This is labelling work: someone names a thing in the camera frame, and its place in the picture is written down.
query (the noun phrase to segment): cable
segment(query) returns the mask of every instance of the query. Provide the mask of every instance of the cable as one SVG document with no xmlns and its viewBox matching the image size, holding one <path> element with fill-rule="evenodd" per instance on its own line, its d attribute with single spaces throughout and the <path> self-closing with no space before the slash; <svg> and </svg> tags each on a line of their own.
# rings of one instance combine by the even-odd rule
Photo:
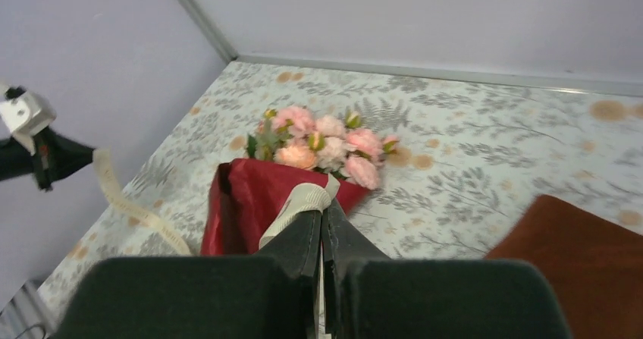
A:
<svg viewBox="0 0 643 339">
<path fill-rule="evenodd" d="M 45 328 L 45 326 L 43 324 L 31 325 L 29 328 L 26 328 L 26 329 L 22 330 L 22 332 L 20 334 L 18 334 L 16 337 L 14 337 L 14 339 L 20 339 L 20 337 L 25 335 L 28 331 L 32 331 L 35 328 L 38 328 L 38 329 L 40 329 L 40 331 L 42 331 L 42 337 L 40 339 L 45 339 L 45 337 L 47 336 L 47 328 Z"/>
</svg>

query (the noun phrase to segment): brown cloth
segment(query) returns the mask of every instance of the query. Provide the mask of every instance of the brown cloth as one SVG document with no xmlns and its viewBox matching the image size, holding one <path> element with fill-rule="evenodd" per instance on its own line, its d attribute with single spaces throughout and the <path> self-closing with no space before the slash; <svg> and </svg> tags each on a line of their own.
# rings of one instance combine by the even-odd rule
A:
<svg viewBox="0 0 643 339">
<path fill-rule="evenodd" d="M 487 259 L 523 259 L 551 284 L 574 338 L 643 338 L 643 237 L 539 196 Z"/>
</svg>

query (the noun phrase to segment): red wrapping paper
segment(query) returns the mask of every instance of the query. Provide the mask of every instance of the red wrapping paper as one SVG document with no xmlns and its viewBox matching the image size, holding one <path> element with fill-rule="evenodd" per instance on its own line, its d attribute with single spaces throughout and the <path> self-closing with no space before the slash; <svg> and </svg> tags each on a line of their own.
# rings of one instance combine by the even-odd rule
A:
<svg viewBox="0 0 643 339">
<path fill-rule="evenodd" d="M 328 176 L 258 159 L 220 164 L 209 194 L 201 254 L 252 254 L 298 184 L 326 186 Z M 349 213 L 370 190 L 340 180 L 337 201 Z"/>
</svg>

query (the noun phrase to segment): white wall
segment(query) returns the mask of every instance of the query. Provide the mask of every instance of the white wall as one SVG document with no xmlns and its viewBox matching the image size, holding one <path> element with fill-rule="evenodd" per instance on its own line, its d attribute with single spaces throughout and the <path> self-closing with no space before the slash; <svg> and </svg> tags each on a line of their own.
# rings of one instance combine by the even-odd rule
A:
<svg viewBox="0 0 643 339">
<path fill-rule="evenodd" d="M 0 0 L 0 24 L 0 78 L 48 97 L 59 133 L 111 147 L 123 183 L 224 67 L 176 0 Z M 106 206 L 91 167 L 51 193 L 1 182 L 0 308 Z"/>
<path fill-rule="evenodd" d="M 198 2 L 242 55 L 643 81 L 643 0 Z"/>
</svg>

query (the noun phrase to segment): table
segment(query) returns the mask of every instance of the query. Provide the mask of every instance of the table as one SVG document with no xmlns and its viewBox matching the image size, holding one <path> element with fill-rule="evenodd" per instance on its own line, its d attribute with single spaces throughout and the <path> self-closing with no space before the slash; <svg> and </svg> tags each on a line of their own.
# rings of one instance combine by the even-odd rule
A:
<svg viewBox="0 0 643 339">
<path fill-rule="evenodd" d="M 402 139 L 352 223 L 394 258 L 476 259 L 546 193 L 643 234 L 643 99 L 233 62 L 124 188 L 199 251 L 217 165 L 267 108 L 360 111 Z M 172 248 L 107 209 L 39 294 L 60 318 L 98 261 Z"/>
</svg>

